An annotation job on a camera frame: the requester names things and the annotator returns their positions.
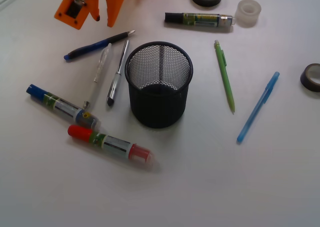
red marker cap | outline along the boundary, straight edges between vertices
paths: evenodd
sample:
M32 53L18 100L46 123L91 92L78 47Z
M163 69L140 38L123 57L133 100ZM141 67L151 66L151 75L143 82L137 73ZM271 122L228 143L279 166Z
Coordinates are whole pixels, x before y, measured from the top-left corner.
M88 128L83 128L78 125L71 125L68 128L68 134L76 139L85 141L89 143L90 136L93 130Z

pen holder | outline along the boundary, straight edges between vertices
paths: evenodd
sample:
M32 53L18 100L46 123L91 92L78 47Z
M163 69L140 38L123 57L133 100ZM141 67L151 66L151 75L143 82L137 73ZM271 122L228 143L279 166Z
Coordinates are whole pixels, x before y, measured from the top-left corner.
M175 123L184 113L193 65L187 53L168 42L136 48L125 64L131 110L151 128Z

black and blue pen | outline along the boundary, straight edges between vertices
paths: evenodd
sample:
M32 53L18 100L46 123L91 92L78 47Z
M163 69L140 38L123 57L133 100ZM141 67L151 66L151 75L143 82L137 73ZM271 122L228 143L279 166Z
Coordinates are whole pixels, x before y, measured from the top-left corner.
M72 60L72 59L75 59L79 56L83 56L84 54L87 54L91 51L95 51L95 50L98 50L98 49L101 49L101 48L105 48L108 46L108 44L113 44L117 41L120 41L120 40L123 40L124 38L127 38L130 34L133 34L135 32L135 30L131 30L131 31L128 31L128 32L124 32L124 33L120 33L120 34L117 34L115 36L112 36L110 38L106 38L104 40L101 40L97 43L93 43L91 45L87 45L87 46L84 46L84 47L81 47L81 48L77 48L73 51L71 51L70 53L68 53L67 55L65 55L63 58L66 60L66 61L69 61L69 60Z

clear tape roll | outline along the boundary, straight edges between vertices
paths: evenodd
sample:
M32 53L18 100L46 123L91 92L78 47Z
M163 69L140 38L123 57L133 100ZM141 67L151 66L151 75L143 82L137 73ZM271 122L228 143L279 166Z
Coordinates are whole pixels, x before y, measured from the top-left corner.
M260 12L261 5L257 1L241 0L235 12L235 18L238 23L252 27L257 23Z

red marker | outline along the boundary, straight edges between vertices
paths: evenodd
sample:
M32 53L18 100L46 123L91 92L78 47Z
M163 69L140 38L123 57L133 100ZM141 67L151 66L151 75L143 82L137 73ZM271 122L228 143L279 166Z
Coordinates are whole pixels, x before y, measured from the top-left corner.
M78 125L71 125L68 129L68 134L125 159L138 161L148 165L153 164L154 155L152 152L146 148L140 147L136 143L130 143Z

